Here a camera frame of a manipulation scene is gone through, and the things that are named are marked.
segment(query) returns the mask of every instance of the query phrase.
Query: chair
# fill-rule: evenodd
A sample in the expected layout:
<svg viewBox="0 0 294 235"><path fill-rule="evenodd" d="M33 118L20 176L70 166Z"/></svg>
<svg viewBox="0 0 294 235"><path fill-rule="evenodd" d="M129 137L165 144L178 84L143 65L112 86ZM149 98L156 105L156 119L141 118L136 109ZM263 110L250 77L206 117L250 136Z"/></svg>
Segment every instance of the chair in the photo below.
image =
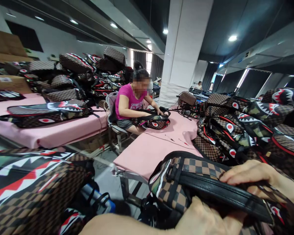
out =
<svg viewBox="0 0 294 235"><path fill-rule="evenodd" d="M116 148L119 151L119 154L122 153L123 148L122 148L122 142L124 142L125 140L127 140L128 138L125 138L122 140L121 138L121 134L126 134L129 135L129 132L127 132L126 130L122 129L121 127L118 127L115 123L115 112L113 112L114 109L114 104L115 101L117 99L118 96L118 92L112 92L109 95L107 95L106 97L106 101L109 107L109 116L108 116L108 134L109 134L109 145L112 148L112 146L114 148ZM117 134L117 139L118 139L118 143L115 144L112 141L112 131L114 131Z"/></svg>

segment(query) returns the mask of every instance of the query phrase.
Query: pink shirt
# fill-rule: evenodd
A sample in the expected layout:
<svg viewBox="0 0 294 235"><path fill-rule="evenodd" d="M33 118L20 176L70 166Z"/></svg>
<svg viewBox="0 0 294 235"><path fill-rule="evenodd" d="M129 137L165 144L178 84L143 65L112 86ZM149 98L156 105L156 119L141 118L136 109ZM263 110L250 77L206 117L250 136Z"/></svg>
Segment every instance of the pink shirt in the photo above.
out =
<svg viewBox="0 0 294 235"><path fill-rule="evenodd" d="M115 111L117 113L117 119L131 119L129 117L122 117L119 113L119 101L120 95L125 95L128 97L128 108L132 110L142 109L143 108L143 99L148 94L148 91L144 91L139 99L136 99L131 84L126 84L122 86L118 92L117 100L115 101Z"/></svg>

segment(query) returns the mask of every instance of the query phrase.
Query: pink tabletop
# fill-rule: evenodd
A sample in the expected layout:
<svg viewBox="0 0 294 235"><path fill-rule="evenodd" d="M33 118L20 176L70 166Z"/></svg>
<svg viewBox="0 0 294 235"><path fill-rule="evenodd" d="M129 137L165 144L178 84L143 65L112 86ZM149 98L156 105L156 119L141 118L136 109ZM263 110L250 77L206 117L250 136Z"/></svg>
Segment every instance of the pink tabletop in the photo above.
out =
<svg viewBox="0 0 294 235"><path fill-rule="evenodd" d="M177 112L171 112L169 119L171 123L167 128L147 129L113 163L148 180L158 163L172 151L187 151L202 157L191 142L197 136L198 120L188 120Z"/></svg>
<svg viewBox="0 0 294 235"><path fill-rule="evenodd" d="M45 103L44 98L38 94L27 94L27 99L20 101L0 102L0 116L6 115L7 107L19 105L33 105ZM53 148L63 146L88 138L107 128L106 112L95 112L100 118L89 117L65 121L45 127L18 128L10 122L0 121L0 135L28 148Z"/></svg>

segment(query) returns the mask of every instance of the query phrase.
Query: person in background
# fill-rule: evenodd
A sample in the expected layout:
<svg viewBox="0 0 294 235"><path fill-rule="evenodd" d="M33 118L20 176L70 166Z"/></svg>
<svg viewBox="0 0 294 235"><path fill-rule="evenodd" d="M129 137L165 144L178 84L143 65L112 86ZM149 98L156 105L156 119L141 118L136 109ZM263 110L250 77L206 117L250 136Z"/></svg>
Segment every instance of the person in background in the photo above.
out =
<svg viewBox="0 0 294 235"><path fill-rule="evenodd" d="M202 82L199 81L198 84L194 88L198 89L198 90L202 90Z"/></svg>
<svg viewBox="0 0 294 235"><path fill-rule="evenodd" d="M134 126L131 118L145 117L150 114L137 111L143 108L143 100L147 101L158 115L163 115L156 102L149 96L150 77L147 70L141 63L134 62L133 83L122 86L118 92L115 102L115 111L117 114L117 125L128 132L140 135L145 129L141 126Z"/></svg>

